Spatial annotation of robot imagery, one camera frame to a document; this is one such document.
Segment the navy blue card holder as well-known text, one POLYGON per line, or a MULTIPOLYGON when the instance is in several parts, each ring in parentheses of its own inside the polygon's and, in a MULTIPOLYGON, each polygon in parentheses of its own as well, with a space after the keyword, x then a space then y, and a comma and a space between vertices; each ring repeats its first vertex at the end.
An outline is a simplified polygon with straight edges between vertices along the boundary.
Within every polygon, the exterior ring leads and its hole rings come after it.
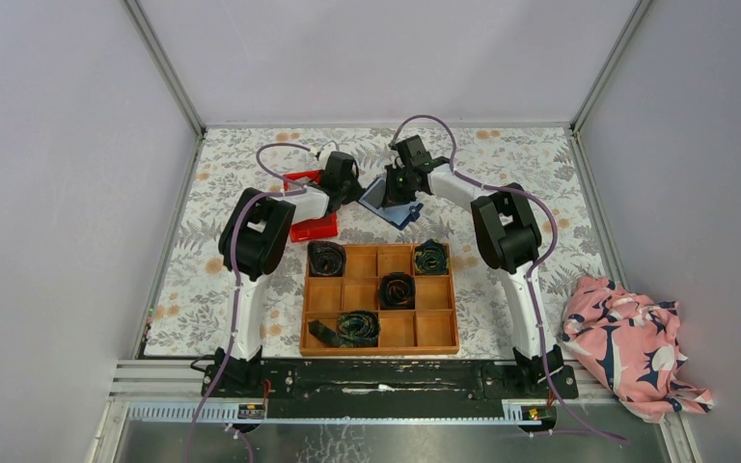
POLYGON ((388 204, 384 176, 378 176, 370 183, 359 198, 358 203, 399 231, 403 231, 408 225, 417 221, 424 207, 418 201, 405 204, 388 204))

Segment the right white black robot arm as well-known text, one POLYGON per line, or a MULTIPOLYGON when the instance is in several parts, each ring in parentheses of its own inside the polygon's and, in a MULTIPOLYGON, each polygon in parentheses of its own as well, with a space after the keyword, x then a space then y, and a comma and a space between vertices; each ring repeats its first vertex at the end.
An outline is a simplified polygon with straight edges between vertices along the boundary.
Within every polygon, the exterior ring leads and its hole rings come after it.
POLYGON ((536 272, 554 251, 558 233, 552 232, 549 248, 541 253, 534 209, 553 219, 551 209, 518 183, 486 184, 457 170, 452 158, 432 157, 418 136, 393 140, 389 148, 397 157, 385 167, 384 205, 405 204, 424 193, 471 214, 480 256, 499 272, 508 300, 516 388, 529 397, 542 395, 563 368, 562 351, 545 323, 536 272))

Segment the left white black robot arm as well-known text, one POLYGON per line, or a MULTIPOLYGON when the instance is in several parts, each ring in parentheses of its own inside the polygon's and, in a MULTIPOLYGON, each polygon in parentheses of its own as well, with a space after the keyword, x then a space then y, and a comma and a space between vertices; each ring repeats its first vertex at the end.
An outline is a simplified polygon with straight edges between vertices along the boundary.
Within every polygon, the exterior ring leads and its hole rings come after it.
POLYGON ((254 393, 261 382, 262 297, 269 276, 284 255, 292 226, 334 214, 363 193, 355 158, 337 149, 316 153, 319 169, 308 182, 281 176, 289 190, 242 191, 218 243, 233 277, 229 343, 220 369, 224 384, 239 396, 254 393))

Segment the red plastic bin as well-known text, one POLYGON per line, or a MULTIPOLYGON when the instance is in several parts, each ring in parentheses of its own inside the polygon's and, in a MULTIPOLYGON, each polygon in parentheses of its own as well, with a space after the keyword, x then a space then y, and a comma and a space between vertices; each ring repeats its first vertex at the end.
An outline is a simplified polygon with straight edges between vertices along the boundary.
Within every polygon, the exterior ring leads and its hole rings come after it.
POLYGON ((328 197, 316 189, 319 186, 320 171, 305 171, 286 174, 286 178, 301 182, 306 191, 299 195, 286 194, 284 200, 295 205, 289 230, 292 242, 302 242, 333 238, 338 235, 336 213, 326 213, 328 197))

